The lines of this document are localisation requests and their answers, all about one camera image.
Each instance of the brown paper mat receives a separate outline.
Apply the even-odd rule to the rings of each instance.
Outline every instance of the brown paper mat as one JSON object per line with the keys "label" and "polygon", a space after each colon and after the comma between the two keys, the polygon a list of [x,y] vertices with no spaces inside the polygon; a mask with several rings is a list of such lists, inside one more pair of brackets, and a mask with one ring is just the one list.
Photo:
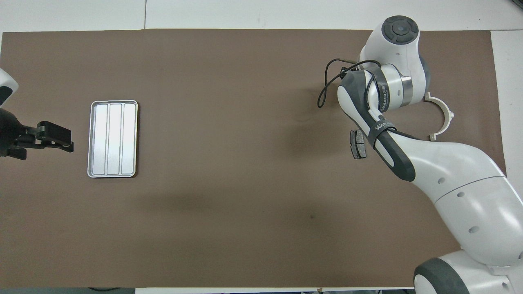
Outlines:
{"label": "brown paper mat", "polygon": [[[459,245],[371,149],[352,158],[334,86],[316,108],[326,62],[369,33],[5,33],[5,109],[71,129],[75,152],[0,159],[1,287],[411,286]],[[422,32],[420,51],[456,114],[439,138],[504,169],[490,33]],[[140,104],[138,174],[91,179],[90,104],[112,99]],[[388,118],[422,138],[443,121],[430,103]]]}

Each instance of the black rubber joint cover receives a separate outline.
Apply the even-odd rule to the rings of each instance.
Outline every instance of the black rubber joint cover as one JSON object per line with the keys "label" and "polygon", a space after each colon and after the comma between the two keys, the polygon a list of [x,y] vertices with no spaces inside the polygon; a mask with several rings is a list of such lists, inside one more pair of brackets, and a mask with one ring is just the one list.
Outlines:
{"label": "black rubber joint cover", "polygon": [[11,96],[12,93],[13,89],[6,86],[0,87],[0,105],[2,105],[5,102],[5,100],[7,100],[9,96]]}
{"label": "black rubber joint cover", "polygon": [[438,294],[470,294],[458,273],[442,259],[432,258],[422,263],[414,271],[414,278],[417,275],[424,276]]}
{"label": "black rubber joint cover", "polygon": [[381,26],[381,33],[389,42],[397,45],[408,44],[419,34],[418,25],[403,15],[391,16]]}

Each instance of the robot end effector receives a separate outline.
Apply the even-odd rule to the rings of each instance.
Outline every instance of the robot end effector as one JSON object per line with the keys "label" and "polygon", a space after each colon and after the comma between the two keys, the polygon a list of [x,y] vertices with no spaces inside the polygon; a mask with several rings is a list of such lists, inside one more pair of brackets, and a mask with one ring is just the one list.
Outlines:
{"label": "robot end effector", "polygon": [[18,89],[18,83],[0,69],[0,157],[27,158],[26,148],[58,148],[73,152],[71,131],[48,121],[36,128],[22,125],[9,111],[2,109],[5,101]]}

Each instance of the white table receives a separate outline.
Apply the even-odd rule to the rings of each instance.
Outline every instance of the white table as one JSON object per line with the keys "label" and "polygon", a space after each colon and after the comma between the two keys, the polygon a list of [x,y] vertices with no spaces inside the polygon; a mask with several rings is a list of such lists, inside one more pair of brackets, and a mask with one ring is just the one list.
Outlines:
{"label": "white table", "polygon": [[[492,31],[507,176],[523,194],[523,156],[519,152],[523,148],[523,116],[519,115],[523,110],[523,10],[510,0],[0,0],[0,33],[152,28],[374,29],[396,14],[413,18],[421,30]],[[143,288],[137,293],[315,290]]]}

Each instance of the round button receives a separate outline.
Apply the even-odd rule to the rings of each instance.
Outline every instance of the round button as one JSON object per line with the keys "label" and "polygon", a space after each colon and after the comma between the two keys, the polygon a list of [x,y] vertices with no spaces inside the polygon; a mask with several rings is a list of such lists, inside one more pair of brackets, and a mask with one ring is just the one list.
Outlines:
{"label": "round button", "polygon": [[392,24],[392,31],[397,35],[403,36],[411,31],[411,26],[404,20],[397,20]]}

